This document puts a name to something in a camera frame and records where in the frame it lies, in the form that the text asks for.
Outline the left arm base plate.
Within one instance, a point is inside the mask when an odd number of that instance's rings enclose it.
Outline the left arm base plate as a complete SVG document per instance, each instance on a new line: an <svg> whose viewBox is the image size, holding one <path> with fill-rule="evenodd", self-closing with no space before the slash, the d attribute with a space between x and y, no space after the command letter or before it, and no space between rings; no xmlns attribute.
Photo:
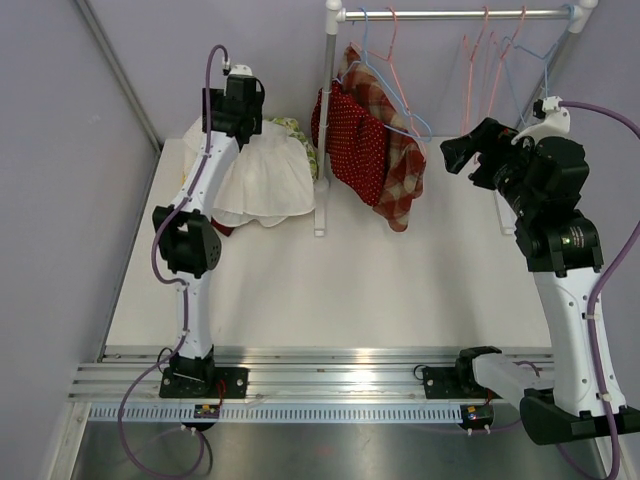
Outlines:
<svg viewBox="0 0 640 480"><path fill-rule="evenodd" d="M249 370L242 367L216 367L209 379L163 372L159 397L166 399L215 398L244 399L247 395Z"/></svg>

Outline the pink wire hanger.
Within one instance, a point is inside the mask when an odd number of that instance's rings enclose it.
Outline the pink wire hanger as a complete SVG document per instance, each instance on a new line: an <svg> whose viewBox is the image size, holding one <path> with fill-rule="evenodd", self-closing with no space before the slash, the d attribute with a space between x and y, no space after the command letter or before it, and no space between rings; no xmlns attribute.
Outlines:
<svg viewBox="0 0 640 480"><path fill-rule="evenodd" d="M496 48L497 48L497 68L496 68L496 73L495 73L494 81L493 81L492 88L491 88L489 104L488 104L488 107L487 107L487 115L488 116L490 116L493 113L493 107L494 107L495 100L496 100L496 97L497 97L497 91L498 91L498 87L500 85L501 76L502 76L502 70L503 70L503 66L504 66L506 57L509 54L510 50L512 49L512 45L514 43L514 40L518 37L518 35L520 33L520 30L522 29L522 26L523 26L524 21L526 19L526 15L527 15L527 7L526 6L522 6L517 27L515 28L513 33L511 35L509 35L506 40L501 40L498 43L496 43Z"/></svg>

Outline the beige red plaid skirt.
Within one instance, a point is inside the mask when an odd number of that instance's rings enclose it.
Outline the beige red plaid skirt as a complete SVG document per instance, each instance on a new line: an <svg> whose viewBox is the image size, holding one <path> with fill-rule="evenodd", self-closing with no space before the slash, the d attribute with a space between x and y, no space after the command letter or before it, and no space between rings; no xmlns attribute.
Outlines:
<svg viewBox="0 0 640 480"><path fill-rule="evenodd" d="M381 81L361 62L354 47L348 46L344 50L338 76L343 91L384 124L388 134L386 175L380 199L373 210L387 221L391 230L403 233L409 226L412 203L423 193L426 159L418 143L407 135L404 121Z"/></svg>

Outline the dark red plaid skirt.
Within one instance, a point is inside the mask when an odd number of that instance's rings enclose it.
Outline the dark red plaid skirt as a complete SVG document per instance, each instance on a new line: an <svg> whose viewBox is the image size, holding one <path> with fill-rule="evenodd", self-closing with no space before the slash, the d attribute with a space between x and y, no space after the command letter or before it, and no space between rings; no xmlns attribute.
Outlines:
<svg viewBox="0 0 640 480"><path fill-rule="evenodd" d="M213 226L213 228L224 237L230 237L235 231L235 227L222 225L219 222L217 222L214 218L211 218L210 223Z"/></svg>

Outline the white pleated skirt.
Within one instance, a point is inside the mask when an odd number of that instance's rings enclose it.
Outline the white pleated skirt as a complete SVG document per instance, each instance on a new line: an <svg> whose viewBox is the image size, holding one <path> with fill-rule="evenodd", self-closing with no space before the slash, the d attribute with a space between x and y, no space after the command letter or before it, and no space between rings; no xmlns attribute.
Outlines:
<svg viewBox="0 0 640 480"><path fill-rule="evenodd" d="M197 211L231 227L257 221L269 228L315 209L314 147L295 119L264 120L262 133L239 152L223 137L215 132L211 146L223 150L223 164L217 164L219 155L213 152L186 212Z"/></svg>

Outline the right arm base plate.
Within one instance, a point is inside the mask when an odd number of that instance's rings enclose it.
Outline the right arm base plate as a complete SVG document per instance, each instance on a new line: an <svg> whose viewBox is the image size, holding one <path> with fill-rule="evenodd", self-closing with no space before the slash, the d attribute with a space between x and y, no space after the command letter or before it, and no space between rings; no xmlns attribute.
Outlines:
<svg viewBox="0 0 640 480"><path fill-rule="evenodd" d="M455 367L420 368L424 393L432 400L486 400L491 397L489 390L474 380L462 378Z"/></svg>

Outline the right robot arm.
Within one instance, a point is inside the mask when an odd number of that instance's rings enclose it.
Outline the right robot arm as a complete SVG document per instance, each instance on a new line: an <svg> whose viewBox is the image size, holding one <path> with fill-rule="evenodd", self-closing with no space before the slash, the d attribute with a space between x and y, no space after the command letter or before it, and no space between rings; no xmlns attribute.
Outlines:
<svg viewBox="0 0 640 480"><path fill-rule="evenodd" d="M498 192L515 213L516 243L534 278L554 358L554 377L546 381L497 348L466 349L456 361L456 389L466 396L486 389L508 401L538 445L638 432L639 412L619 387L601 317L599 233L577 208L589 175L583 146L563 128L518 132L486 118L440 150L451 174L476 157L470 181Z"/></svg>

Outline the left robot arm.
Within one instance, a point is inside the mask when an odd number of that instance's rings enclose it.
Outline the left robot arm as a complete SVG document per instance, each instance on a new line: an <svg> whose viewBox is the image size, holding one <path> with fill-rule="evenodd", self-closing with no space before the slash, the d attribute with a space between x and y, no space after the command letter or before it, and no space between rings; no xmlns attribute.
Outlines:
<svg viewBox="0 0 640 480"><path fill-rule="evenodd" d="M262 82L234 70L222 89L203 89L202 144L189 175L168 206L152 213L152 259L164 260L176 288L178 343L166 359L163 398L241 399L248 371L218 367L209 320L209 288L222 243L211 208L242 148L262 131Z"/></svg>

